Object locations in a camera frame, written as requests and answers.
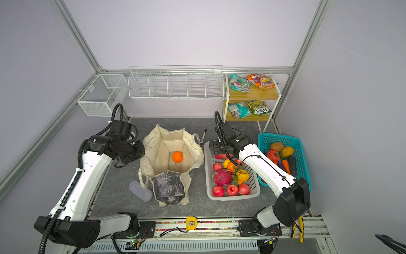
white wire basket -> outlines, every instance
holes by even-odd
[[[85,92],[78,104],[88,116],[106,116],[122,103],[127,95],[127,81],[121,74],[99,74]]]
[[[128,77],[130,98],[222,98],[224,76],[221,68],[138,69]]]

black marker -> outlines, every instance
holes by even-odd
[[[202,135],[202,139],[200,140],[200,145],[203,144],[204,136],[206,136],[206,131],[207,131],[207,129],[204,129],[204,132],[203,132],[203,135]]]

yellow clamp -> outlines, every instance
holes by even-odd
[[[193,216],[186,217],[186,230],[194,230],[197,227],[197,219]]]
[[[305,225],[303,224],[303,216],[301,216],[300,218],[299,218],[299,226],[300,226],[300,229],[302,230],[302,233],[300,233],[300,238],[299,238],[299,242],[301,242],[301,243],[303,243],[303,235],[304,235],[304,233],[305,233]]]

black mounting plate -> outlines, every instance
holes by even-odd
[[[221,144],[218,140],[209,141],[210,155],[223,154]]]
[[[156,222],[155,221],[139,221],[138,223],[140,224],[140,231],[139,231],[140,234],[137,236],[137,238],[143,239],[145,237],[145,234],[147,234],[147,238],[153,238],[153,234],[155,233]],[[120,234],[120,232],[115,233],[114,237],[116,239],[129,239],[125,235]]]
[[[240,236],[242,236],[242,237],[257,237],[258,236],[256,233],[253,233],[253,232],[247,230],[247,229],[253,228],[253,220],[241,219],[238,221],[238,225],[240,227]],[[275,236],[275,233],[272,229],[275,230],[277,236],[282,235],[281,226],[279,224],[275,224],[275,225],[270,226],[270,230],[264,236],[267,236],[267,237]]]

metal bracket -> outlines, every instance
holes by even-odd
[[[155,221],[139,221],[138,223],[140,225],[140,229],[139,229],[140,234],[137,236],[137,238],[144,238],[145,235],[147,235],[147,238],[153,238],[153,235],[155,233],[156,222]],[[121,232],[115,233],[114,237],[116,239],[129,239],[124,234],[121,234]]]
[[[257,237],[258,234],[253,233],[251,231],[249,231],[250,228],[253,227],[252,225],[253,220],[251,219],[241,219],[238,221],[238,226],[239,231],[240,231],[240,236],[242,237]],[[265,234],[265,235],[261,235],[261,236],[267,236],[267,237],[271,237],[271,236],[281,236],[282,235],[282,229],[281,226],[279,224],[275,224],[270,226],[269,231]]]

